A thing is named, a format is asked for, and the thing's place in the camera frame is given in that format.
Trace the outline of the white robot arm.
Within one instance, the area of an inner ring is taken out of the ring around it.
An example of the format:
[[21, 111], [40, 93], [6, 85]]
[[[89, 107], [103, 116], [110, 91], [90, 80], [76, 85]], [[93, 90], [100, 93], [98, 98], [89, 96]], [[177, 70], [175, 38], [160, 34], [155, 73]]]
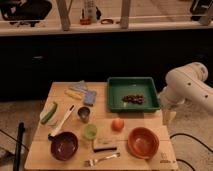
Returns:
[[163, 124], [168, 125], [176, 116], [174, 108], [190, 100], [213, 114], [213, 87], [205, 84], [207, 67], [200, 62], [170, 70], [165, 77], [166, 86], [158, 97], [162, 107]]

